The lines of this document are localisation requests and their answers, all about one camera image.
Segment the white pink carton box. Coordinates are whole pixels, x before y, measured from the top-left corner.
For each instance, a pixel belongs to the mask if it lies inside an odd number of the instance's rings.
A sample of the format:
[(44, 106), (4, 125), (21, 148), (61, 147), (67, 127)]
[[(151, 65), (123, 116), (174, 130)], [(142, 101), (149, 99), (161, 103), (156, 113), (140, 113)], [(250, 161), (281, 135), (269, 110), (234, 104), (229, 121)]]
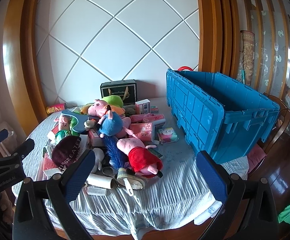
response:
[(144, 99), (135, 102), (136, 114), (149, 114), (150, 113), (150, 100)]

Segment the pink tissue pack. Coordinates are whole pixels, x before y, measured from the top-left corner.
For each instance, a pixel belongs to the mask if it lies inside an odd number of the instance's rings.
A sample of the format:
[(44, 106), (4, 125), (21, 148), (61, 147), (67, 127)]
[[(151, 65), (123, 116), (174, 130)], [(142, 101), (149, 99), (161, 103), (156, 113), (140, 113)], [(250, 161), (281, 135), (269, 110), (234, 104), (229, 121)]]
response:
[(129, 129), (131, 129), (142, 142), (150, 142), (154, 139), (155, 129), (151, 122), (131, 124)]

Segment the rolled patterned carpet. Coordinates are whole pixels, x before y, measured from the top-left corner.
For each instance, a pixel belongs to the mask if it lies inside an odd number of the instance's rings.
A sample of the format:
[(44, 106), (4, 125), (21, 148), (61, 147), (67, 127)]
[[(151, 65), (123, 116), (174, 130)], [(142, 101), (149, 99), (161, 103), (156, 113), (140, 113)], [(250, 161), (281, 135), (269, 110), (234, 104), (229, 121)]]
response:
[(252, 83), (254, 68), (254, 33), (240, 31), (239, 65), (236, 79), (245, 85)]

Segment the colorful pad pack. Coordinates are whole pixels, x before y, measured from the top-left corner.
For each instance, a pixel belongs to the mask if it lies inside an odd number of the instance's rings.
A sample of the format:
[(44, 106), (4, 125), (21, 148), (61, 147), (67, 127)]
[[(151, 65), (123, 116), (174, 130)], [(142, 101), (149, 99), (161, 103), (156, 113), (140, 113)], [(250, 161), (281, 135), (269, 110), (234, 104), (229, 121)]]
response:
[(161, 144), (167, 144), (178, 141), (178, 135), (172, 127), (160, 128), (157, 132), (159, 142)]

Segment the pig plush orange dress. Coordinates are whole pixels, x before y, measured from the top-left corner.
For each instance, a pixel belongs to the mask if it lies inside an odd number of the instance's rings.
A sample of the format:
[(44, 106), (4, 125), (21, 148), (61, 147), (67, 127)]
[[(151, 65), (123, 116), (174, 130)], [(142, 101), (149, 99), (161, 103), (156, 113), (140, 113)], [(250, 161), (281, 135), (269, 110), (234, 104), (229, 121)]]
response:
[(119, 116), (125, 115), (125, 109), (115, 105), (109, 105), (104, 100), (96, 100), (89, 108), (88, 108), (88, 115), (90, 116), (99, 116), (102, 117), (108, 111), (108, 106), (110, 106), (113, 112), (116, 112)]

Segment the pig plush blue body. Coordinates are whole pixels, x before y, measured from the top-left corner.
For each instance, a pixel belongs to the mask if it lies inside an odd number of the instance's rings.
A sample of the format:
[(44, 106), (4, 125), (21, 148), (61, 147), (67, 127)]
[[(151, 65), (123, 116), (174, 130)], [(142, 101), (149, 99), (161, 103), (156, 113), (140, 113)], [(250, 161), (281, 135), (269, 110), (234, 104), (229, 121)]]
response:
[(106, 113), (99, 119), (96, 129), (99, 131), (101, 138), (116, 136), (123, 138), (127, 134), (134, 138), (137, 135), (129, 129), (131, 119), (129, 117), (121, 118), (116, 112), (111, 109), (110, 105), (106, 106)]

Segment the blue plastic storage crate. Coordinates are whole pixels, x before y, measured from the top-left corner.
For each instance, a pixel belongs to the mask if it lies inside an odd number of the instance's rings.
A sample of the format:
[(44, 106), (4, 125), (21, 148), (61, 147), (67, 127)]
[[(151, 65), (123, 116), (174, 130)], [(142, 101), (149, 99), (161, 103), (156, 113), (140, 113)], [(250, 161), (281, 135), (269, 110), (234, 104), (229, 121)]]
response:
[(244, 157), (265, 142), (280, 107), (264, 94), (221, 73), (168, 70), (166, 100), (195, 153), (217, 163)]

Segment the maroon cap with lettering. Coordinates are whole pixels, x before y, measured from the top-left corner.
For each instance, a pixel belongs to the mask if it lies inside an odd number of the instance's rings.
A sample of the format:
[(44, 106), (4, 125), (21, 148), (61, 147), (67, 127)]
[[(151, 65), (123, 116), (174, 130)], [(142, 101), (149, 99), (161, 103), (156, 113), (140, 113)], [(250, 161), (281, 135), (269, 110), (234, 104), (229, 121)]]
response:
[(52, 161), (60, 169), (65, 170), (78, 159), (81, 138), (69, 135), (61, 139), (52, 151)]

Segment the wooden chair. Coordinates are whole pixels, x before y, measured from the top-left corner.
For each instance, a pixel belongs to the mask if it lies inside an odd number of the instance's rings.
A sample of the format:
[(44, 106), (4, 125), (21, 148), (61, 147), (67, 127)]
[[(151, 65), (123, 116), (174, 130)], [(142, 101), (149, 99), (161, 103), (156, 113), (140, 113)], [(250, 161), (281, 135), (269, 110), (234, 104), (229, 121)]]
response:
[(247, 155), (249, 164), (248, 178), (251, 178), (253, 173), (259, 169), (266, 156), (269, 154), (271, 148), (283, 135), (290, 123), (290, 109), (287, 105), (285, 105), (285, 103), (276, 96), (267, 93), (264, 93), (264, 95), (279, 105), (279, 114), (276, 124), (273, 126), (268, 139), (265, 142), (259, 140), (259, 142), (255, 144), (251, 152)]

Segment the green frog plush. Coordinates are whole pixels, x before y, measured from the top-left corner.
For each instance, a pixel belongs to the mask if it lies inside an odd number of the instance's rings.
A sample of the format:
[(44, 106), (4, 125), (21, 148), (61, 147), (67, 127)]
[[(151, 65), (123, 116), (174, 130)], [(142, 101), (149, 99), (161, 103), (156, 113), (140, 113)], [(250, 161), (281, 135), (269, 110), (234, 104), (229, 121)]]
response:
[(102, 98), (103, 101), (107, 102), (108, 105), (114, 105), (117, 107), (122, 108), (123, 107), (123, 100), (120, 96), (118, 95), (109, 95), (109, 96), (104, 96)]

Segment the pink chip can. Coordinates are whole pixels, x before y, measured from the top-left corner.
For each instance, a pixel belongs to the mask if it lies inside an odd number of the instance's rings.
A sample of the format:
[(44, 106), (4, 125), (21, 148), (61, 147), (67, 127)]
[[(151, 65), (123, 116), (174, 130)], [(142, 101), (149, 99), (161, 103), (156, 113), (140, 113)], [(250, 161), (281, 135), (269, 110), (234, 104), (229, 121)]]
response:
[(53, 106), (47, 106), (46, 107), (46, 113), (47, 114), (52, 114), (56, 112), (61, 112), (62, 110), (66, 109), (66, 104), (65, 103), (58, 103)]

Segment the black gift box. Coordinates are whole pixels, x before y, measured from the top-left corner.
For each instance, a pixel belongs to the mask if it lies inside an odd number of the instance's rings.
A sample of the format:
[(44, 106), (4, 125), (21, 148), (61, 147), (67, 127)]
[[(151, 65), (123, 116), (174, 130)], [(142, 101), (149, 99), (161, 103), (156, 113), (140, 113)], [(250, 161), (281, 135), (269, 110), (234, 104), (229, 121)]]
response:
[(100, 90), (102, 97), (120, 96), (124, 105), (134, 104), (138, 100), (137, 83), (134, 79), (104, 82), (101, 84)]

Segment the pig plush with glasses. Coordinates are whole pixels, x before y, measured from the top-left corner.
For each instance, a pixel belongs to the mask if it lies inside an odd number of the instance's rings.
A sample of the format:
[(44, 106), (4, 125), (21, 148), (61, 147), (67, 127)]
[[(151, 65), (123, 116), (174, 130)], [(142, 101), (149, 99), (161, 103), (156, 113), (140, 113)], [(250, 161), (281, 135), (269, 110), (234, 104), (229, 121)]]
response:
[(54, 122), (56, 123), (56, 128), (53, 130), (54, 134), (59, 131), (68, 131), (71, 135), (79, 136), (79, 133), (73, 130), (77, 124), (77, 120), (74, 117), (61, 114), (54, 119)]

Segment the pig plush red dress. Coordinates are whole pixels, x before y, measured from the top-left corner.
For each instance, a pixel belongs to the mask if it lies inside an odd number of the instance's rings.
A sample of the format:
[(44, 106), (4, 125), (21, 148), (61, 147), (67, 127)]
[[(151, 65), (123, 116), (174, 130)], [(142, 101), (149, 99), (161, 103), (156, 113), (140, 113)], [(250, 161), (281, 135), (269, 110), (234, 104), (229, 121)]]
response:
[(117, 148), (127, 155), (131, 169), (135, 174), (146, 178), (162, 178), (163, 163), (159, 157), (152, 154), (149, 149), (155, 145), (147, 145), (140, 139), (125, 138), (117, 141)]

